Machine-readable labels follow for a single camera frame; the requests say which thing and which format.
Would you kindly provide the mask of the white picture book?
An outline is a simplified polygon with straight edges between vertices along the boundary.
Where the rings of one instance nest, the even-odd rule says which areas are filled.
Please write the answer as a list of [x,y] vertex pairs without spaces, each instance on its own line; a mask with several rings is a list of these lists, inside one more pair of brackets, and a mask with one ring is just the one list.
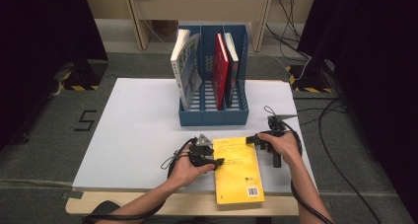
[[193,99],[202,84],[197,68],[197,51],[200,34],[192,34],[190,30],[179,29],[171,64],[176,80],[180,101],[185,111],[193,105]]

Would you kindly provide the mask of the black curtain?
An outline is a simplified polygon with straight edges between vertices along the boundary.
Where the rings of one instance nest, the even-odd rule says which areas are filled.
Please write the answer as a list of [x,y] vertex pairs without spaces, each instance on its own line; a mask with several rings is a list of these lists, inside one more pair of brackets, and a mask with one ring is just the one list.
[[0,0],[0,151],[35,114],[61,66],[106,60],[87,0]]
[[418,222],[418,0],[313,0],[300,49],[325,60],[411,218]]

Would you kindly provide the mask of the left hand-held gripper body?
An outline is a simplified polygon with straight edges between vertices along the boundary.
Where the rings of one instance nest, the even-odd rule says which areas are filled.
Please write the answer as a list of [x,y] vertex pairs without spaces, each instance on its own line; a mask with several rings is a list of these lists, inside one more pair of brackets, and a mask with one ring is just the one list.
[[200,134],[197,138],[192,140],[192,145],[189,147],[189,160],[195,167],[201,167],[207,164],[214,164],[215,161],[211,159],[213,149],[212,142],[205,135]]

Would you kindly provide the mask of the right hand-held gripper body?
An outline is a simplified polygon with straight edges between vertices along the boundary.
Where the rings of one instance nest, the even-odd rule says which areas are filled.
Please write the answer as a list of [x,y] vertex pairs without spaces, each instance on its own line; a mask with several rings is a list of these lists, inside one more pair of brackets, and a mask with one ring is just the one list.
[[[267,117],[267,123],[269,126],[269,130],[267,131],[268,134],[281,137],[286,132],[291,131],[293,134],[296,134],[296,131],[286,123],[279,114],[276,114],[275,111],[270,106],[265,106],[264,110],[269,112],[269,116]],[[281,155],[274,149],[273,145],[270,142],[266,143],[266,149],[268,152],[272,153],[273,156],[273,167],[274,168],[281,168],[282,167],[282,158]]]

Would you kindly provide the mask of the stand base with hazard tape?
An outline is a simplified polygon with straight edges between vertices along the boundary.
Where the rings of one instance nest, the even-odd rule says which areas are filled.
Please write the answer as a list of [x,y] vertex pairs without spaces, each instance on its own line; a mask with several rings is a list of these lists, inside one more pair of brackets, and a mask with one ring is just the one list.
[[321,67],[312,67],[309,60],[301,65],[288,65],[285,69],[289,74],[290,86],[296,92],[332,92],[332,87]]
[[101,59],[88,59],[85,64],[73,62],[64,64],[56,74],[56,94],[63,90],[96,90],[105,74],[108,62]]

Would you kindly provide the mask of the beige wooden desk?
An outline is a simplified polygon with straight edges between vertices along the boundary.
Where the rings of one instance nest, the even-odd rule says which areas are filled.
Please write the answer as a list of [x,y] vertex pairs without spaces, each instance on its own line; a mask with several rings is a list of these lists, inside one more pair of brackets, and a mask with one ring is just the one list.
[[287,22],[284,8],[292,8],[294,22],[303,24],[314,0],[88,0],[96,19],[128,20],[135,43],[145,50],[152,35],[151,20],[237,22],[249,25],[252,48],[262,48],[265,26]]

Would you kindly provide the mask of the person's left hand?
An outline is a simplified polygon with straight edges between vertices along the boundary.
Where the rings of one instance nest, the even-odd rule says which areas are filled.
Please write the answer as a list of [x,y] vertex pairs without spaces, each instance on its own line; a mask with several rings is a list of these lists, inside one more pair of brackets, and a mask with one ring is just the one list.
[[192,184],[200,175],[213,171],[213,164],[206,164],[201,167],[195,167],[191,164],[187,150],[191,146],[188,143],[177,155],[174,161],[174,167],[166,180],[170,189],[178,190],[181,187],[187,187]]

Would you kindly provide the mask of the yellow book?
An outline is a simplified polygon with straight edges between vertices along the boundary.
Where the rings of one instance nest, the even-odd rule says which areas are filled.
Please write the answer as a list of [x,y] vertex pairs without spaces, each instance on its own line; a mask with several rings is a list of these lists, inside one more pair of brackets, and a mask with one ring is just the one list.
[[217,203],[239,204],[264,202],[264,189],[253,143],[245,137],[215,139],[215,159],[223,163],[215,171]]

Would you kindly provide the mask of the blue file rack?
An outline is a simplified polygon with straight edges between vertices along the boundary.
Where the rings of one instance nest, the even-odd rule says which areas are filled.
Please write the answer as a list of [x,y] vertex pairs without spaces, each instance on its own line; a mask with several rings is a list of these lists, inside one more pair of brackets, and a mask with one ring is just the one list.
[[[202,85],[193,98],[193,106],[185,111],[179,104],[178,115],[181,126],[246,125],[249,108],[245,95],[245,72],[248,52],[248,35],[245,25],[180,26],[191,33],[200,34],[196,54],[196,67]],[[230,34],[238,54],[238,72],[233,87],[231,106],[223,103],[218,110],[215,91],[212,87],[213,57],[217,34]]]

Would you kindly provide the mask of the red book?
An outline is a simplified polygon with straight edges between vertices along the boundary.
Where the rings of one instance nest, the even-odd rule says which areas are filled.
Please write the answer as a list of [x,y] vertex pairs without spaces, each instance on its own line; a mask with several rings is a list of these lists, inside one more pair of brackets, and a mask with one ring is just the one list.
[[218,111],[223,106],[228,67],[229,57],[224,43],[224,38],[221,33],[217,33],[213,58],[212,85],[216,101],[216,108]]

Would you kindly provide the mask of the teal book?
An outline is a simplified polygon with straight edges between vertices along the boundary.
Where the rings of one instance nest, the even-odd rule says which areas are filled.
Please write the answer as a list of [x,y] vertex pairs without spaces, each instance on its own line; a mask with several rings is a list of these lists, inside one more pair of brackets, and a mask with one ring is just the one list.
[[233,103],[234,89],[236,86],[236,79],[238,75],[239,68],[239,57],[236,52],[234,39],[231,33],[225,33],[225,44],[228,50],[229,55],[229,69],[228,69],[228,78],[225,89],[225,100],[226,106],[230,108]]

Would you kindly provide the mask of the person's right hand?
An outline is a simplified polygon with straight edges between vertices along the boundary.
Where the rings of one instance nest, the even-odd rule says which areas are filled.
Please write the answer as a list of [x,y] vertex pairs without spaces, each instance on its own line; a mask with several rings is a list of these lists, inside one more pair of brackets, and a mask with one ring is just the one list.
[[275,151],[284,158],[284,161],[290,168],[294,168],[302,163],[298,143],[292,132],[286,132],[280,137],[267,133],[258,133],[257,137],[271,143]]

